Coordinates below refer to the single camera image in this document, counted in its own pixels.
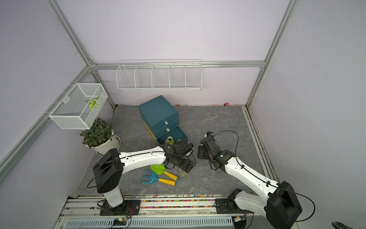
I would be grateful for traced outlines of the teal three-drawer cabinet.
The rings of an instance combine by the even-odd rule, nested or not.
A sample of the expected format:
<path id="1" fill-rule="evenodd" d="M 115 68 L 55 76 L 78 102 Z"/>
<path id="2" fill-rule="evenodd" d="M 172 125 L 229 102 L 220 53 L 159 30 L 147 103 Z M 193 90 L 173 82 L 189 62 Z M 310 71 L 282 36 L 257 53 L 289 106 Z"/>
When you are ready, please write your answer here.
<path id="1" fill-rule="evenodd" d="M 174 142 L 188 139 L 180 128 L 178 111 L 162 95 L 139 105 L 138 110 L 158 145 L 170 137 Z"/>

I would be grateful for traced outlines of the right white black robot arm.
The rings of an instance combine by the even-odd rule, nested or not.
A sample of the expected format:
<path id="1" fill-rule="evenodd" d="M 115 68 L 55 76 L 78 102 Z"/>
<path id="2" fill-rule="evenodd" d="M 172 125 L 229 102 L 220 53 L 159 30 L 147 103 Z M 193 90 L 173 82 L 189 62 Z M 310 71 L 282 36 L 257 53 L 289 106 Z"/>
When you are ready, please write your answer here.
<path id="1" fill-rule="evenodd" d="M 241 161 L 229 150 L 221 150 L 216 144 L 213 133 L 208 132 L 200 141 L 198 158 L 209 161 L 213 170 L 237 178 L 248 186 L 254 195 L 236 189 L 228 200 L 240 210 L 247 210 L 263 217 L 275 229 L 290 229 L 302 213 L 302 207 L 293 187 L 283 181 L 266 178 Z"/>

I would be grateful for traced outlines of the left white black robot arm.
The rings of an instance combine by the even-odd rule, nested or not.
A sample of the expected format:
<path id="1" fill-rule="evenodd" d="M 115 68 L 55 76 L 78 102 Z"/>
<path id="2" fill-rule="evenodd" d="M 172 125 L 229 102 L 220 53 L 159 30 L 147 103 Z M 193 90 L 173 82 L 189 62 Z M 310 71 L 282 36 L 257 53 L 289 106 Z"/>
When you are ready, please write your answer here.
<path id="1" fill-rule="evenodd" d="M 97 192 L 105 197 L 104 208 L 115 210 L 124 208 L 124 197 L 119 188 L 123 174 L 150 165 L 173 164 L 189 173 L 195 163 L 189 159 L 193 153 L 193 143 L 182 140 L 177 144 L 162 144 L 152 149 L 136 152 L 119 152 L 110 149 L 93 166 L 94 181 Z"/>

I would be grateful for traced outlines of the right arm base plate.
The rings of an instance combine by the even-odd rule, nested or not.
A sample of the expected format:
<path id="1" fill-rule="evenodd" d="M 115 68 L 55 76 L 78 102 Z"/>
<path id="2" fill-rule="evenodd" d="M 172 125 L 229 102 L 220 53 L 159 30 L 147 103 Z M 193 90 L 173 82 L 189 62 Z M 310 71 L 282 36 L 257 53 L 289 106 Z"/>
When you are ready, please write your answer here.
<path id="1" fill-rule="evenodd" d="M 217 214 L 247 214 L 247 210 L 240 209 L 234 201 L 228 198 L 217 198 L 213 204 Z"/>

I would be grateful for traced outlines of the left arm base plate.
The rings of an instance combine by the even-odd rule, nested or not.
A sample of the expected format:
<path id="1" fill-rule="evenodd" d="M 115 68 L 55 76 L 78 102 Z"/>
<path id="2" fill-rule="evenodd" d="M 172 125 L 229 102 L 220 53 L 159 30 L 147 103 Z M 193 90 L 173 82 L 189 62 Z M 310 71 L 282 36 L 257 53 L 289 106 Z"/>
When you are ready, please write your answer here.
<path id="1" fill-rule="evenodd" d="M 112 208 L 109 206 L 108 202 L 103 199 L 103 204 L 101 206 L 100 216 L 121 216 L 130 215 L 135 216 L 139 214 L 141 206 L 140 200 L 125 200 L 121 205 Z"/>

